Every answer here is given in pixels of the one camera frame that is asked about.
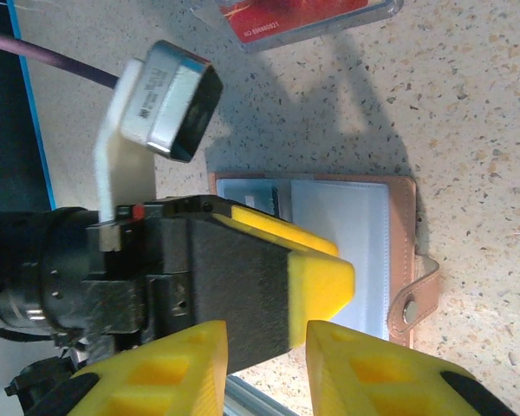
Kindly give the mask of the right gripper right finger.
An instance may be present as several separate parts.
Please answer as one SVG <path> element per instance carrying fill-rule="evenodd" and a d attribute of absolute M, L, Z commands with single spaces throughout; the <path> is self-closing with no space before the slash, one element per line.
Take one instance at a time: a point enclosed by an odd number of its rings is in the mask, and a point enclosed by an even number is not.
<path fill-rule="evenodd" d="M 511 415 L 466 369 L 325 321 L 307 328 L 315 415 Z"/>

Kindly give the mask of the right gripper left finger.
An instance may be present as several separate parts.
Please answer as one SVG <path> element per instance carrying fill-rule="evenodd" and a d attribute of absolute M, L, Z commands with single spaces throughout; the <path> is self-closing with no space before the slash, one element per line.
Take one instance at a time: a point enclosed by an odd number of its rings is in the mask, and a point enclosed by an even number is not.
<path fill-rule="evenodd" d="M 221 415 L 227 369 L 225 322 L 203 322 L 84 367 L 29 414 Z"/>

